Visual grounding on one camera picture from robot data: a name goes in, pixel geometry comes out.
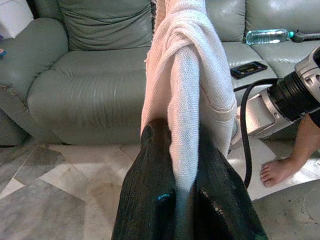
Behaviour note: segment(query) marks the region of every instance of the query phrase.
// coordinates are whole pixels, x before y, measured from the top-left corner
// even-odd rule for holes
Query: white knit cloth
[[[187,205],[197,175],[199,123],[227,155],[237,104],[227,58],[207,17],[205,0],[157,0],[156,7],[141,131],[154,119],[168,121],[177,186],[176,238],[185,240],[192,238],[191,231],[182,229],[192,224],[186,222],[192,218],[187,217]]]

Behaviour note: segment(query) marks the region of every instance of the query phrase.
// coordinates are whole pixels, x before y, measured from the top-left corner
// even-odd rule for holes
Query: smartphone
[[[231,68],[231,75],[235,77],[236,79],[242,79],[246,76],[249,76],[251,74],[255,74],[257,72],[266,70],[268,67],[266,65],[263,65],[260,62],[252,61],[249,63],[246,63],[244,65],[236,66],[234,68]]]

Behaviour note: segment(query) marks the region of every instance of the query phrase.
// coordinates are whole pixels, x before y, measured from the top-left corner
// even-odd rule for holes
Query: plastic bottle
[[[286,29],[269,29],[249,31],[246,35],[246,44],[277,44],[294,36],[293,31]]]

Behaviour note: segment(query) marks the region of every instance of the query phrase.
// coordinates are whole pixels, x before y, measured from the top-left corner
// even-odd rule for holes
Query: floor tile
[[[4,197],[8,196],[9,194],[12,194],[18,189],[23,188],[24,186],[24,184],[12,178],[8,185],[0,193],[0,199],[3,199]]]
[[[27,185],[65,161],[59,152],[37,146],[14,178]]]
[[[0,239],[82,240],[86,204],[40,179],[0,200]]]
[[[41,180],[87,201],[87,177],[68,162],[64,162],[40,177]]]
[[[317,170],[318,168],[310,167],[310,165],[315,165],[319,158],[311,158],[307,164],[292,177],[289,177],[285,181],[273,187],[265,187],[260,180],[261,166],[269,161],[288,157],[292,152],[294,142],[268,141],[254,138],[251,138],[249,142],[252,157],[252,178],[248,188],[248,193],[252,200],[262,198],[266,195],[296,184],[305,183],[314,179],[320,179],[320,171]],[[232,150],[227,156],[227,160],[242,177],[242,179],[244,179],[246,162],[243,147]]]
[[[135,161],[140,153],[140,144],[122,145],[120,150],[123,151],[132,161]]]
[[[121,186],[133,162],[119,147],[51,145],[50,149],[61,152],[90,182],[114,183]]]
[[[32,151],[32,148],[25,149],[25,152],[19,156],[16,156],[16,153],[13,155],[8,154],[6,157],[0,160],[0,193],[5,189],[17,171],[22,167]]]
[[[121,186],[95,182],[88,188],[84,240],[110,240],[116,221]]]

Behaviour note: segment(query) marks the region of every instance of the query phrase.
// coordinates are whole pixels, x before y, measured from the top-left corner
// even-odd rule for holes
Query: person's foot
[[[261,168],[261,181],[264,186],[272,187],[295,174],[301,167],[290,157],[267,162]]]

